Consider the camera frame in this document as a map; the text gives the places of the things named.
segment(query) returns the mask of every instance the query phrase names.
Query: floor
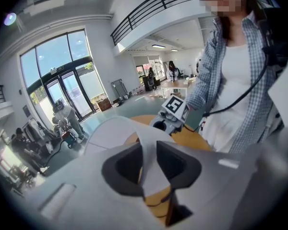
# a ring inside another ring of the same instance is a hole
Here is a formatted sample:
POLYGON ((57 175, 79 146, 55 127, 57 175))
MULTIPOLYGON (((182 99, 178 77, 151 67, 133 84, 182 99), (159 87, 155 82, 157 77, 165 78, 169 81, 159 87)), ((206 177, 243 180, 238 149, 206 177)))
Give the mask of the floor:
MULTIPOLYGON (((50 176, 55 171, 60 169, 71 160, 81 156, 84 153, 84 147, 87 139, 92 135, 94 130, 99 124, 114 116, 134 117, 138 115, 156 115, 161 108, 165 99, 160 98, 161 88, 160 86, 156 91, 146 92, 142 95, 136 95, 130 97, 128 100, 118 107, 112 107, 106 111, 98 112, 87 119, 85 119, 81 125, 85 130, 86 139, 82 144, 76 143, 72 149, 67 147, 67 143, 63 142, 54 148, 51 157, 48 160, 48 169, 45 171, 45 175, 50 176)), ((186 123, 192 128, 196 128, 201 120, 203 111, 190 112, 186 123)), ((37 186, 43 183, 44 178, 38 176, 33 186, 37 186)))

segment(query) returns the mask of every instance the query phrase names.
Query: tree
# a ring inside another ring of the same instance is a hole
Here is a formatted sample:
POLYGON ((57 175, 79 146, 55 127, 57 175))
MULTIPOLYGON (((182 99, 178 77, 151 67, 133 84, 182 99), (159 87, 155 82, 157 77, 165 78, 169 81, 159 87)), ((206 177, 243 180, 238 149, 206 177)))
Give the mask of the tree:
POLYGON ((84 69, 87 69, 87 70, 93 69, 93 63, 92 63, 92 62, 88 63, 88 64, 84 67, 84 69))
POLYGON ((31 100, 33 101, 34 105, 39 103, 39 101, 38 101, 38 99, 37 99, 37 97, 36 97, 34 92, 30 94, 30 97, 31 97, 31 100))

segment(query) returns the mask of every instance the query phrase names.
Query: recessed light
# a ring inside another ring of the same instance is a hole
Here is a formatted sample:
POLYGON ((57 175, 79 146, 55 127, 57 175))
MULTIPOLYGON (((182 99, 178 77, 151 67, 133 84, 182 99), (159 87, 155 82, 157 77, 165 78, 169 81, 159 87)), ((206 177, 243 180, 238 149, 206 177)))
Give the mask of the recessed light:
POLYGON ((7 16, 6 16, 6 18, 5 18, 5 20, 4 20, 4 24, 5 25, 11 25, 11 24, 13 24, 15 21, 16 21, 16 14, 15 13, 9 13, 7 16))
POLYGON ((157 45, 157 44, 152 45, 152 47, 154 47, 154 48, 165 48, 164 46, 157 45))

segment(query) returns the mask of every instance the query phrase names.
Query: white t-shirt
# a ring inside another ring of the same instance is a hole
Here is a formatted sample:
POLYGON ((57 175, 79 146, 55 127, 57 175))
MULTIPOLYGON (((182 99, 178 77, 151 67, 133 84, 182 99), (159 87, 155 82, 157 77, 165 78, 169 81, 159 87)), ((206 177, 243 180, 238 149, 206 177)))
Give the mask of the white t-shirt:
MULTIPOLYGON (((211 112, 229 106, 250 86, 251 65, 247 45, 226 47, 220 88, 216 104, 211 112)), ((247 95, 231 109, 202 119, 205 123, 203 130, 199 133, 213 150, 229 152, 236 132, 246 116, 249 100, 250 97, 247 95)))

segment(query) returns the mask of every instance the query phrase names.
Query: round table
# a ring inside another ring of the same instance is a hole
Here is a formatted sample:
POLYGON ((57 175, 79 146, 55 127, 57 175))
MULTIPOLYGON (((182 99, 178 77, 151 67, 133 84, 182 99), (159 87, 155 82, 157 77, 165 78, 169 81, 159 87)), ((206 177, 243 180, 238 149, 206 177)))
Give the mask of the round table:
MULTIPOLYGON (((149 125, 150 122, 156 117, 156 115, 140 115, 131 117, 130 119, 137 121, 142 124, 149 125)), ((181 132, 172 134, 172 138, 177 144, 188 146, 193 149, 202 149, 211 151, 208 143, 197 133, 191 132, 187 130, 185 127, 181 130, 181 132)), ((138 136, 136 133, 133 133, 126 141, 126 143, 133 143, 136 142, 138 136)), ((160 203, 160 200, 166 197, 171 192, 170 186, 154 195, 145 198, 146 205, 150 208, 152 213, 164 224, 167 225, 172 208, 170 207, 170 199, 167 201, 160 203)))
MULTIPOLYGON (((156 115, 140 115, 131 117, 130 119, 137 121, 142 124, 149 125, 150 122, 156 117, 156 115)), ((126 143, 132 143, 137 140, 137 135, 132 134, 126 143)), ((187 130, 185 127, 182 128, 181 132, 178 132, 176 134, 172 134, 172 138, 174 141, 182 146, 187 146, 193 149, 202 149, 206 151, 211 151, 211 148, 209 147, 208 143, 197 133, 197 132, 191 132, 187 130)))

